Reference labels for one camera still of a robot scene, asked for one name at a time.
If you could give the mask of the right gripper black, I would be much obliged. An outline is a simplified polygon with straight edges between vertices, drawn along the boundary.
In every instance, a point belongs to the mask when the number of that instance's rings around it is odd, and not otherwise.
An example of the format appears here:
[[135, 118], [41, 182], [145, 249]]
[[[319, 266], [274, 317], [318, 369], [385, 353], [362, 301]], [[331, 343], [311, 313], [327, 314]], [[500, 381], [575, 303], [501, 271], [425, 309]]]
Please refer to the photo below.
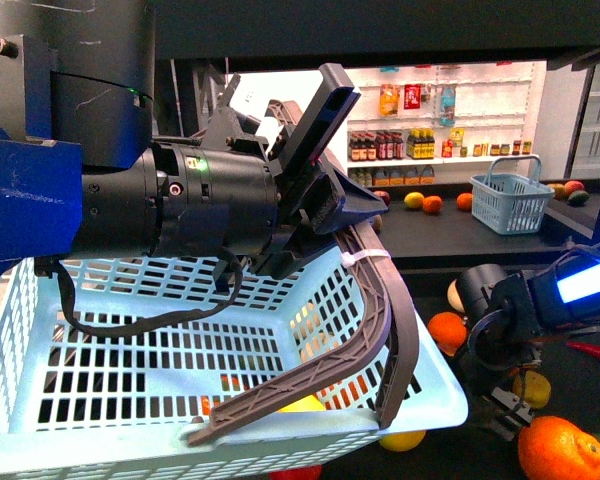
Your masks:
[[469, 335], [454, 360], [469, 403], [468, 424], [512, 440], [531, 423], [531, 407], [506, 388], [516, 369], [537, 364], [532, 343], [540, 331], [533, 302], [506, 295], [495, 302], [484, 295], [461, 298]]

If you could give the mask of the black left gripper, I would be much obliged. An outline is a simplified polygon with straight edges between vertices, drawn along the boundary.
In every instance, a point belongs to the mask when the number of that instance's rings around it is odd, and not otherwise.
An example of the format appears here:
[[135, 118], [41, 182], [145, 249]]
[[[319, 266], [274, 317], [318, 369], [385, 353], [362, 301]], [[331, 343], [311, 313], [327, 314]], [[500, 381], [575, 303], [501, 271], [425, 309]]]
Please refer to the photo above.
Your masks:
[[241, 78], [219, 97], [200, 145], [199, 225], [213, 277], [228, 280], [247, 259], [282, 279], [329, 249], [335, 236], [385, 211], [384, 202], [334, 167], [327, 146], [360, 93], [339, 64], [319, 68], [307, 108], [270, 103], [268, 116], [233, 106]]

